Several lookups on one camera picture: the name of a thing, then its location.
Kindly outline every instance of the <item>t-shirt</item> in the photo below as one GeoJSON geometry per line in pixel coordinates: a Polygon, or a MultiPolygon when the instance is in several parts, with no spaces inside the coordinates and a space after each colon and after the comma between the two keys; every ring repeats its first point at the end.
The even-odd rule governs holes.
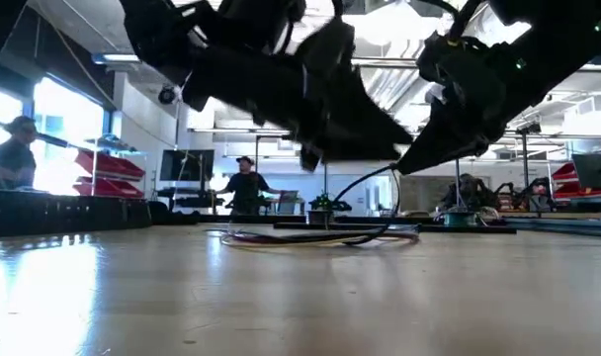
{"type": "Polygon", "coordinates": [[[0,168],[6,168],[14,173],[27,169],[28,174],[23,174],[18,181],[4,180],[5,186],[1,188],[15,189],[19,187],[32,187],[35,179],[35,157],[31,150],[17,140],[10,138],[0,144],[0,168]]]}
{"type": "Polygon", "coordinates": [[[232,204],[236,209],[249,209],[258,205],[259,191],[267,191],[270,187],[261,174],[250,172],[233,175],[225,189],[234,192],[232,204]]]}

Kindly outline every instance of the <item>cap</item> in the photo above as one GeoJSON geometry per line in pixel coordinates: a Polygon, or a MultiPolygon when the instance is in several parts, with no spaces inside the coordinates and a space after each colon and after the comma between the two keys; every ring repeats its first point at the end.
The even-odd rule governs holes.
{"type": "Polygon", "coordinates": [[[254,161],[252,159],[250,159],[250,157],[248,157],[248,156],[242,156],[242,157],[237,158],[237,163],[240,163],[242,160],[250,163],[250,165],[254,165],[254,161]]]}
{"type": "Polygon", "coordinates": [[[9,134],[15,133],[23,124],[34,124],[35,120],[27,117],[27,116],[19,116],[15,118],[11,123],[6,124],[4,126],[4,130],[6,130],[9,134]]]}

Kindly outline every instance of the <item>man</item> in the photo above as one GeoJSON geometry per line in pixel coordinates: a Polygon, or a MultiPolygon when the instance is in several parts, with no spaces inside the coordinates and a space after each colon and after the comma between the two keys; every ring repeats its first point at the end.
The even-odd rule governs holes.
{"type": "MultiPolygon", "coordinates": [[[[464,173],[459,177],[459,193],[462,205],[472,211],[479,211],[483,207],[497,209],[498,197],[485,187],[482,180],[464,173]]],[[[448,210],[457,204],[457,185],[453,183],[442,201],[442,209],[448,210]]]]}
{"type": "Polygon", "coordinates": [[[216,193],[234,192],[233,215],[258,215],[261,206],[259,191],[270,194],[281,194],[282,191],[270,188],[261,174],[252,171],[254,165],[252,159],[243,156],[237,158],[237,163],[239,163],[239,173],[233,175],[228,185],[216,193]]]}
{"type": "Polygon", "coordinates": [[[11,138],[0,144],[0,189],[33,187],[37,165],[30,145],[37,138],[35,121],[17,117],[4,130],[11,138]]]}

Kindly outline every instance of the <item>table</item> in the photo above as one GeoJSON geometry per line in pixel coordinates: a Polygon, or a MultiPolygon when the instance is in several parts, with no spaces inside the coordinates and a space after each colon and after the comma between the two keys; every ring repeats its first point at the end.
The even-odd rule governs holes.
{"type": "Polygon", "coordinates": [[[247,251],[219,226],[0,240],[0,355],[601,355],[601,239],[247,251]]]}

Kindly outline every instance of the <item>computer screen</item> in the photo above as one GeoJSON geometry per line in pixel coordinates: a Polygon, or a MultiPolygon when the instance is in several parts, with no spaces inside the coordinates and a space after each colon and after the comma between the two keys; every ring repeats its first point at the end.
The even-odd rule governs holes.
{"type": "Polygon", "coordinates": [[[601,189],[601,154],[574,154],[573,164],[582,188],[601,189]]]}
{"type": "Polygon", "coordinates": [[[214,159],[215,151],[212,149],[186,151],[167,149],[162,154],[160,180],[199,182],[202,163],[204,163],[204,181],[210,181],[213,177],[214,159]]]}

